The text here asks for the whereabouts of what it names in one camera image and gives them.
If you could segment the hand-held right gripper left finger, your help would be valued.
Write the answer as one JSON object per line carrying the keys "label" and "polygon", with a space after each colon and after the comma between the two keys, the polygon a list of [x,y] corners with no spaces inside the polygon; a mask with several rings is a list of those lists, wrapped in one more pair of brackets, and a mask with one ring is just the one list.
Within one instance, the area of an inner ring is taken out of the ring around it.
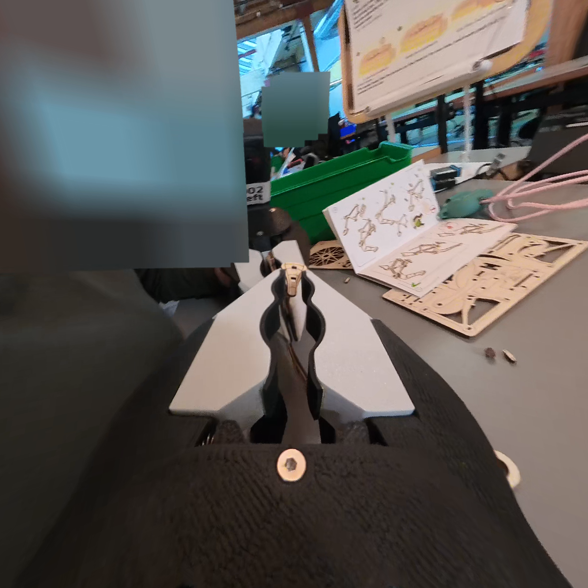
{"label": "hand-held right gripper left finger", "polygon": [[285,422],[272,339],[281,329],[284,272],[276,270],[214,317],[169,411],[233,420],[241,429],[261,418]]}

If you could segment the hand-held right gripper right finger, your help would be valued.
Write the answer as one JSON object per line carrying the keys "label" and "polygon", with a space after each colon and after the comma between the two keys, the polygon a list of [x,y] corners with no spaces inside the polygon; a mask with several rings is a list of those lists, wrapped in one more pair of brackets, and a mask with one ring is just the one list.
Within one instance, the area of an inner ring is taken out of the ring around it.
{"label": "hand-held right gripper right finger", "polygon": [[307,375],[314,420],[334,426],[410,416],[415,405],[371,317],[310,270],[294,298],[296,355]]}

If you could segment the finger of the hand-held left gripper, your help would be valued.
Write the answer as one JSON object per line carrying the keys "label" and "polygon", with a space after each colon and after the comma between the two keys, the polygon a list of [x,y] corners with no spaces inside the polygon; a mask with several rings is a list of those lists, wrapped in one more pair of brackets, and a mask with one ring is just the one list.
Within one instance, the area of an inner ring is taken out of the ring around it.
{"label": "finger of the hand-held left gripper", "polygon": [[282,269],[295,269],[301,272],[308,270],[298,242],[295,240],[282,241],[271,250],[271,254],[274,258],[272,272]]}
{"label": "finger of the hand-held left gripper", "polygon": [[245,294],[272,273],[266,256],[254,249],[248,250],[248,261],[234,262],[233,267],[237,275],[236,281],[240,295]]}

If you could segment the engraved wooden saddle part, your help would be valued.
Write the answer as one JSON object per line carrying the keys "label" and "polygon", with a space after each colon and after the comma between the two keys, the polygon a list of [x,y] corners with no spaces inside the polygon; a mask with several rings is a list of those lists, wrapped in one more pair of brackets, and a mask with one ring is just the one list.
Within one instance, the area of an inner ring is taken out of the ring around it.
{"label": "engraved wooden saddle part", "polygon": [[295,298],[307,267],[303,263],[286,262],[281,265],[281,270],[284,275],[286,294],[289,298]]}

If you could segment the person's left forearm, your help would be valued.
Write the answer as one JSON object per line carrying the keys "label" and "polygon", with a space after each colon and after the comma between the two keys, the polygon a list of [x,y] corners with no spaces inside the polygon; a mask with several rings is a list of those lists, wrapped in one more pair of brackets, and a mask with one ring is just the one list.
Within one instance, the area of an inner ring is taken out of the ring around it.
{"label": "person's left forearm", "polygon": [[234,290],[238,281],[223,268],[135,269],[139,282],[157,303],[214,298]]}

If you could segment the wooden wheel parts sheet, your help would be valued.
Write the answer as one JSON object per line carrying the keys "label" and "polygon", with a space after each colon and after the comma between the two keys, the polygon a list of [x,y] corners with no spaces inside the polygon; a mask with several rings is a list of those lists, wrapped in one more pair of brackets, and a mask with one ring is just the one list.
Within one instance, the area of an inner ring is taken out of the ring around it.
{"label": "wooden wheel parts sheet", "polygon": [[320,241],[311,247],[309,269],[352,270],[352,264],[338,240]]}

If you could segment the green plastic bin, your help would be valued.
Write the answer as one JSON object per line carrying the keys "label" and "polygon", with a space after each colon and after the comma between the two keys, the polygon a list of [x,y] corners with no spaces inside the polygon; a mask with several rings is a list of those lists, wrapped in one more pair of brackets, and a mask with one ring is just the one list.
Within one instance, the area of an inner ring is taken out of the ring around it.
{"label": "green plastic bin", "polygon": [[407,167],[413,147],[382,142],[311,168],[287,174],[271,183],[270,204],[287,211],[309,237],[311,245],[333,240],[323,210],[330,205]]}

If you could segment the white instruction booklet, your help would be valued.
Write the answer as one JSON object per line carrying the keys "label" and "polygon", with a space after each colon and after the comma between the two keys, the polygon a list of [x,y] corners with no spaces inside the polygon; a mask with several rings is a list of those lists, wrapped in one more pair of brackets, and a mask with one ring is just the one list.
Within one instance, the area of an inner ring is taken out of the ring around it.
{"label": "white instruction booklet", "polygon": [[423,162],[323,214],[357,276],[421,298],[514,231],[489,219],[443,219]]}

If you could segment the small black box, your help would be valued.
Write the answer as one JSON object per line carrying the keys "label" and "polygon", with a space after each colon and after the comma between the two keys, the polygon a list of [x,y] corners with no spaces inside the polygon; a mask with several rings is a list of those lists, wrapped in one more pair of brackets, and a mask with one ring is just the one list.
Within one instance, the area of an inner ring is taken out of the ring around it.
{"label": "small black box", "polygon": [[434,168],[430,171],[430,182],[434,192],[450,189],[457,185],[462,175],[462,168],[456,165],[449,165]]}

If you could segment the teal device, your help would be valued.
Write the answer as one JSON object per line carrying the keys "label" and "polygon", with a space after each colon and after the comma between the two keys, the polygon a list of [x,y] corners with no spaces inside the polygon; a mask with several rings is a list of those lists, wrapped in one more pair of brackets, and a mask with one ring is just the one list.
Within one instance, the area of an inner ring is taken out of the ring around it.
{"label": "teal device", "polygon": [[439,209],[440,220],[472,217],[483,208],[482,202],[493,196],[487,189],[466,190],[449,197]]}

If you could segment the white tape roll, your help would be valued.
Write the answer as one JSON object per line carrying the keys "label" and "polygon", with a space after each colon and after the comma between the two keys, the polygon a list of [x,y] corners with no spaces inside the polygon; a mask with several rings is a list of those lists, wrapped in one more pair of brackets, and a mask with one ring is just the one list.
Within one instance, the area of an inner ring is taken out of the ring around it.
{"label": "white tape roll", "polygon": [[517,465],[503,452],[494,451],[498,466],[506,477],[512,490],[516,489],[521,482],[521,474]]}

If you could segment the wooden instruction board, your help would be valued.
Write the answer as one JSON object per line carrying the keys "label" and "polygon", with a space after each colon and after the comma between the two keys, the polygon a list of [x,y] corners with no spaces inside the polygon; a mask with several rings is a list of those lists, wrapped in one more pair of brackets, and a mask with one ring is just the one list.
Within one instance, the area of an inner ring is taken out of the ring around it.
{"label": "wooden instruction board", "polygon": [[501,74],[538,44],[553,1],[345,1],[345,116],[364,123]]}

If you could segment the dark grey box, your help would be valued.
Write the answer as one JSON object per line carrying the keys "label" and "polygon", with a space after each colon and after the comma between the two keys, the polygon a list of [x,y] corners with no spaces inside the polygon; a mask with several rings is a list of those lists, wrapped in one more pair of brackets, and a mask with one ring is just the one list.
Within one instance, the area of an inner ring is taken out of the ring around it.
{"label": "dark grey box", "polygon": [[[568,144],[587,133],[587,105],[546,115],[533,137],[527,160],[536,168]],[[561,155],[540,171],[547,175],[561,175],[587,170],[587,142]]]}

